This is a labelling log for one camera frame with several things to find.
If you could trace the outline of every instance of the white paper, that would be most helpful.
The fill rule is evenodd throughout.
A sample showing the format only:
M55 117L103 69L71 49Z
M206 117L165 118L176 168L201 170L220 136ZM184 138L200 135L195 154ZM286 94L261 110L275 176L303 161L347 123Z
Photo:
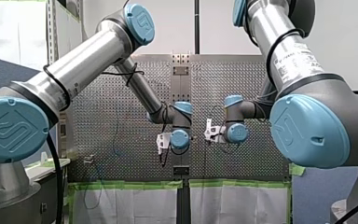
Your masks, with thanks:
M47 58L46 3L0 1L0 59L41 70Z
M19 41L21 65L42 70L48 63L46 4L19 2Z
M69 30L69 43L70 48L74 49L79 46L82 39L81 24L72 15L68 15L68 30Z
M20 64L20 46L18 39L0 39L0 60Z
M71 50L69 38L69 18L68 13L60 4L56 6L56 24L58 34L58 55L61 58Z

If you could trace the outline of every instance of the wire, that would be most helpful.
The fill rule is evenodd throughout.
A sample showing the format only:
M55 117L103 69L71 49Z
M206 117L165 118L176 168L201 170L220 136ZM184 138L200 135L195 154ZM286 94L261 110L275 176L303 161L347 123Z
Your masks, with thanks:
M344 217L340 218L336 224L344 224L345 221L353 217L355 214L358 213L358 205L354 207L349 213L347 213Z
M98 169L97 164L93 163L93 167L94 167L95 171L97 172L97 176L100 178L101 187L100 187L100 193L99 193L99 195L98 195L98 201L97 201L97 203L96 203L94 206L92 206L92 207L88 207L88 206L87 206L87 202L86 202L86 194L87 194L87 190L89 190L89 185L86 186L86 189L84 190L84 194L83 194L83 204L84 204L84 206L86 207L87 210L95 209L95 208L97 208L97 207L100 205L100 203L101 203L101 197L102 197L102 195L103 195L103 189L104 189L103 178L102 178L102 175L101 175L101 173L100 173L100 171L99 171L99 169Z
M49 70L48 70L48 64L46 64L45 66L43 66L43 71L51 78L53 79L57 85L60 86L60 88L62 89L63 91L63 95L64 95L64 98L65 98L65 107L61 110L61 111L64 111L66 110L69 105L71 105L71 95L69 94L69 91L62 85L62 83L55 77L53 76Z
M255 42L255 40L254 40L254 38L252 37L252 34L251 34L251 29L250 29L250 25L249 25L249 13L248 13L248 10L247 10L247 9L245 9L245 28L246 28L246 33L248 34L249 39L251 40L251 42L252 42L256 47L258 47L257 42Z
M124 86L121 87L121 90L119 92L118 95L121 95L121 93L124 91ZM118 135L118 127L119 127L119 124L120 124L120 119L119 119L119 116L118 116L118 107L116 108L116 129L115 129L115 134L114 134L114 137L113 137L113 141L112 141L112 147L113 147L113 150L115 152L115 155L117 156L121 156L121 153L118 152L116 150L116 147L115 147L115 143L116 143L116 139L117 139L117 135Z
M129 2L130 2L130 0L127 0L127 1L124 3L123 8L126 7L126 5L127 5Z
M133 78L133 75L135 74L140 74L141 76L144 76L145 75L145 72L144 71L136 71L136 68L138 67L138 63L135 63L135 65L133 66L133 71L130 72L130 73L112 73L112 72L102 72L101 74L102 75L111 75L111 76L119 76L119 77L124 77L124 76L130 76L128 79L127 79L127 82L126 82L126 87L129 87L130 85L130 82Z
M51 156L54 161L54 167L57 176L57 216L56 223L62 222L62 208L63 208L63 184L62 184L62 169L60 159L57 154L56 147L54 146L51 135L48 135L48 148L50 149Z
M164 111L162 112L162 129L161 132L164 133L168 124L168 105L164 101L161 101L164 106Z
M275 86L275 83L274 83L274 80L272 78L272 75L271 75L271 60L272 60L272 55L275 51L275 49L283 42L283 40L288 37L288 36L291 36L291 35L300 35L301 37L304 38L305 36L305 33L303 30L299 29L299 28L295 28L295 29L291 29L289 30L288 32L280 35L276 40L275 42L272 44L271 48L269 49L269 52L268 52L268 55L267 55L267 64L266 64L266 67L267 67L267 76L268 76L268 79L269 79L269 82L275 87L276 89L276 86Z

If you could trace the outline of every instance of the metal frame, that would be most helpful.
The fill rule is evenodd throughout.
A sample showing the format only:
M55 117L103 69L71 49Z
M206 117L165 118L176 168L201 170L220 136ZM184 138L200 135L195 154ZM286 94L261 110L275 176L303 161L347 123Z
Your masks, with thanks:
M257 134L253 134L253 138L250 139L249 144L244 144L243 147L240 147L240 152L235 155L225 155L225 154L219 154L218 151L218 145L212 146L212 147L206 147L203 142L203 132L205 129L205 122L206 122L206 114L207 111L210 109L211 104L218 104L221 105L223 102L224 97L229 95L230 93L240 93L242 94L245 99L254 99L258 91L262 85L262 80L264 78L264 63L260 56L234 56L234 55L136 55L133 57L134 61L139 63L140 69L146 69L145 76L148 79L149 83L151 84L152 88L155 89L161 100L166 102L172 102L174 103L177 100L188 100L193 103L195 106L195 114L193 116L193 129L192 129L192 135L194 137L194 140L192 141L192 148L190 149L190 153L186 153L183 156L174 156L172 153L171 158L167 161L167 167L163 171L155 171L155 172L162 172L157 175L153 174L153 177L147 176L148 174L153 173L151 170L146 172L148 169L151 169L152 166L159 166L158 160L154 160L153 158L157 158L157 150L155 146L155 135L145 135L144 138L148 138L147 142L144 142L144 144L147 144L144 146L144 149L142 149L142 153L145 154L145 151L147 151L147 164L142 163L143 160L139 158L137 166L144 166L145 168L136 168L136 170L140 171L143 175L139 175L137 177L130 177L126 178L125 176L122 176L118 179L126 179L126 180L134 180L134 181L155 181L155 180L161 180L161 179L180 179L180 180L186 180L189 178L238 178L238 179L252 179L252 180L265 180L265 181L288 181L289 178L289 167L288 167L288 161L285 160L282 155L279 153L279 151L275 148L273 141L269 135L269 126L267 123L259 123L256 120L247 120L246 123L251 127L251 130L255 130ZM211 67L217 66L218 71L213 72L210 70L205 70L204 67L207 69L210 69ZM188 74L186 75L178 75L178 71L185 71L183 67L188 67ZM115 71L113 67L108 69L109 71ZM156 76L156 74L153 73L159 73L158 76L165 76L165 81L158 80L159 77ZM221 81L221 76L227 76L223 77L224 81L223 83L217 83ZM106 86L106 81L108 79L111 80L109 85L113 85L111 87ZM208 78L208 83L203 84L202 80ZM95 92L98 90L100 91L101 88L98 87L98 85L104 84L105 92L104 94L113 94L113 95L105 95L101 98L95 98L92 96L92 94L95 94ZM114 104L124 104L122 105L124 110L120 109L120 113L124 113L119 115L121 119L127 119L130 124L127 124L126 127L129 127L132 131L127 132L124 130L120 130L118 134L118 138L133 138L136 137L136 131L137 129L133 126L137 127L138 129L147 129L149 133L158 133L158 130L160 130L159 125L153 125L149 124L148 121L145 120L145 110L142 108L142 106L139 104L138 100L133 96L133 94L130 92L130 90L127 90L123 87L124 81L121 80L121 78L117 78L115 80L115 77L104 77L104 80L98 79L90 85L88 89L85 89L85 92L81 93L82 96L74 100L74 105L76 106L76 102L83 101L82 104L88 104L88 101L90 103L93 103L96 107L95 108L101 108L103 109L103 104L109 104L109 100L106 97L112 98L111 101ZM205 88L210 88L209 91L205 91L205 94L211 94L211 92L217 92L214 96L208 96L208 95L202 95L203 92L200 92L200 88L202 91L205 91ZM118 91L118 89L124 89L124 93ZM99 99L103 99L105 103L99 103ZM114 109L112 107L104 108L103 113L98 113L98 116L105 116L104 113L106 113L106 116L108 117L100 117L104 120L104 122L112 123L114 124L116 122L116 114L114 113ZM68 155L71 155L69 158L73 159L74 162L72 164L72 167L74 169L71 169L70 174L72 173L72 177L76 175L82 174L84 172L84 166L82 164L81 159L83 156L82 153L84 150L91 150L82 148L83 151L76 152L76 145L74 144L75 139L75 133L73 131L75 130L74 124L76 122L79 122L81 120L74 120L74 111L73 109L68 110L68 126L67 126L67 150ZM215 111L212 113L213 118L215 118L215 122L217 122L217 119L222 119L223 116L223 110ZM87 116L87 113L82 114L82 118L85 118L84 116ZM90 118L88 120L89 124L92 125L92 122L98 121L97 118ZM83 127L78 126L77 129L84 130ZM131 140L128 143L129 146L132 146L133 140ZM90 151L89 154L97 153L101 151L104 151L106 149L93 149L94 151ZM211 158L210 160L207 160L206 166L210 167L215 166L213 169L211 169L211 172L219 171L220 173L216 173L215 175L211 175L211 172L207 172L206 174L202 174L201 166L203 158L203 152L207 152L207 156ZM115 169L114 164L111 164L112 161L105 159L110 162L108 166L105 166L106 169ZM223 163L215 163L214 160L222 160ZM183 167L183 166L190 166L190 175L175 175L173 173L173 167ZM103 178L107 179L114 179L112 177L104 176ZM81 180L79 176L77 178L71 178L71 181L85 181Z
M75 140L78 134L76 131L89 132L89 134L94 132L95 137L97 137L98 132L100 132L99 134L103 132L98 127L91 130L76 123L82 119L84 120L83 125L100 122L103 126L106 126L106 122L115 123L117 114L114 111L117 109L117 104L121 105L118 108L120 120L125 119L131 123L127 124L125 128L120 128L121 141L126 141L121 144L124 144L122 146L129 151L127 153L128 157L136 157L137 163L131 165L132 172L140 172L140 175L136 177L134 175L129 176L129 178L122 176L117 179L129 181L182 180L184 183L183 188L177 191L177 224L191 223L190 187L188 183L190 178L290 181L288 161L275 148L267 123L260 124L255 120L246 121L251 130L254 130L257 134L254 134L253 138L250 139L249 146L241 147L241 151L234 155L219 154L218 145L213 147L205 147L204 145L203 132L210 105L223 105L224 97L232 93L242 94L245 99L254 99L258 95L265 75L265 65L261 56L175 54L135 55L133 59L139 63L139 69L145 71L145 77L162 101L171 102L172 104L176 101L190 101L195 106L192 127L194 140L191 143L190 153L186 153L183 156L175 156L170 153L166 167L164 169L160 168L158 160L153 159L158 157L154 133L160 132L160 126L150 124L145 120L145 109L133 96L132 92L123 87L125 82L121 77L99 77L74 100L72 108L67 111L67 150L69 158L73 159L69 168L70 181L93 181L98 179L95 172L88 171L83 158L90 154L103 153L106 150L105 147L97 147L97 145L76 148ZM116 72L114 67L110 67L107 70ZM216 121L216 118L222 119L223 117L223 110L212 113L214 121ZM145 134L143 138L147 139L146 142L136 137L136 134L139 134L139 130L134 129L133 126L138 126L138 129ZM112 136L110 133L104 133L101 139L109 141L112 140ZM136 138L126 140L125 138L128 137ZM140 144L143 144L142 148L134 147L135 145L138 147ZM138 158L138 153L145 157ZM202 162L200 160L202 160L204 153L207 155L205 157L207 159ZM120 171L122 170L120 164L125 162L119 163L119 160L125 159L115 158L110 160L109 156L111 157L112 154L104 153L100 157L96 156L95 162L97 166L103 165L104 170L110 170L115 173L122 172ZM99 163L98 160L105 160L105 164ZM200 167L202 166L204 168L208 166L208 170L212 172L221 172L211 175L210 172L205 171L204 174L201 174ZM174 174L175 168L184 167L189 167L189 175ZM252 175L252 171L247 169L258 170L255 170L256 175ZM82 174L87 174L87 179L79 176ZM112 175L106 175L103 178L115 179L109 178L109 176Z

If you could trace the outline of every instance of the pegboard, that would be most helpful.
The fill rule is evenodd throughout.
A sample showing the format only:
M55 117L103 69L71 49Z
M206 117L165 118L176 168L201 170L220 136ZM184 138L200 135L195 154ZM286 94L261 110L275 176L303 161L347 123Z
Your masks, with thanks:
M171 102L172 55L138 55L133 59L138 68L145 71L158 97ZM194 106L194 140L188 160L190 177L285 180L289 176L288 162L275 148L267 123L246 120L251 136L238 148L208 146L203 140L208 117L213 119L213 125L221 125L225 97L242 94L246 99L254 99L257 96L265 75L262 58L191 55L189 65ZM146 120L145 109L124 84L121 77L102 75L75 98L72 112L68 113L68 129L74 134L67 141L77 158L70 165L71 182L99 178L173 179L172 154L165 168L159 164L156 137L161 125ZM219 147L234 150L233 154L224 154ZM83 158L89 155L95 156L95 169L83 163Z
M171 55L133 59L160 100L168 103ZM117 72L113 67L107 70ZM74 141L77 160L69 167L70 181L172 180L171 160L165 168L159 164L156 138L162 125L146 119L145 109L122 77L99 76L75 98L71 111L73 123L68 128L74 130L74 138L68 141ZM83 164L89 155L95 156L96 167Z
M250 137L239 147L209 146L203 140L207 118L222 125L227 96L256 99L266 74L261 56L192 55L190 61L192 132L197 136L191 148L190 178L288 180L288 162L275 147L268 122L246 120Z

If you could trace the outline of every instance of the black cable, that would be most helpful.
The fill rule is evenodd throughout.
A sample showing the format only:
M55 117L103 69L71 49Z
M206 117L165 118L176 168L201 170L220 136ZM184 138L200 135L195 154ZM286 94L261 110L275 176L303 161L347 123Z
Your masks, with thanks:
M170 151L167 149L167 152L165 153L165 159L164 162L162 162L162 154L159 155L159 163L161 164L161 167L164 168L165 165L167 164L167 159L168 159L168 154L170 153Z
M271 71L270 71L271 70L272 54L274 53L275 49L282 43L282 41L290 35L300 35L301 37L304 38L305 33L303 30L295 28L295 29L291 29L288 32L280 35L275 40L275 42L272 44L271 48L269 49L268 55L267 55L267 64L266 64L267 76L268 76L269 82L272 84L272 86L274 86L275 89L276 89L276 86L275 86L275 83L274 83L274 80L272 78Z
M133 71L130 72L130 73L112 73L112 72L102 72L101 74L102 75L112 75L112 76L119 76L119 77L123 77L123 76L130 76L128 79L127 79L127 82L126 82L126 87L129 87L130 85L130 82L133 78L133 75L135 74L140 74L142 76L145 75L145 72L144 71L136 71L136 68L138 67L138 63L135 63L135 65L133 66Z
M48 65L46 64L45 66L43 66L43 71L51 78L53 79L57 85L60 86L60 88L62 89L63 91L63 95L65 97L65 107L61 110L61 111L64 111L66 110L69 105L71 105L71 95L69 94L69 91L62 85L62 83L55 77L53 76L49 70L48 70Z
M200 0L194 0L194 34L196 54L200 54Z
M167 128L168 124L168 105L164 101L161 101L164 106L164 111L162 112L162 130L161 132L164 133L165 129Z
M118 95L121 95L121 93L124 91L124 86L121 87L121 90L119 92ZM120 120L119 120L119 116L118 116L118 106L116 108L116 129L115 129L115 135L113 137L113 141L112 141L112 147L113 147L113 150L115 152L115 155L117 156L121 156L121 153L119 153L117 150L116 150L116 147L115 147L115 143L116 143L116 139L117 139L117 135L118 135L118 127L119 127L119 124L120 124Z
M358 205L354 207L350 212L348 212L344 217L340 218L336 224L344 224L345 221L353 217L355 214L358 213Z
M96 203L94 206L92 206L92 207L88 207L88 206L87 206L87 203L86 203L86 194L87 194L87 190L89 190L89 185L90 185L90 184L88 184L88 185L86 186L86 189L84 190L84 194L83 194L83 204L84 204L84 206L86 207L87 210L95 209L95 208L97 208L97 207L100 205L100 203L101 203L101 197L102 197L102 195L103 195L103 189L104 189L104 187L103 187L103 178L102 178L102 175L101 175L101 173L100 173L100 171L99 171L99 169L98 169L98 167L97 167L97 164L93 163L93 165L94 165L95 171L97 172L97 176L100 178L101 187L100 187L100 193L99 193L99 196L98 196L98 201L97 201L97 203Z
M248 13L248 9L246 8L245 9L245 28L246 28L246 33L248 34L249 36L249 39L252 41L252 43L258 47L258 44L257 42L255 42L254 38L252 37L252 34L251 34L251 29L250 29L250 25L249 25L249 13Z
M127 1L124 3L123 8L126 7L126 5L127 5L129 2L130 2L130 0L127 0Z
M48 135L48 148L50 149L51 156L54 161L54 167L57 176L57 216L56 223L62 222L62 208L63 208L63 187L62 187L62 169L60 165L60 159L57 154L56 147L54 146L51 135Z

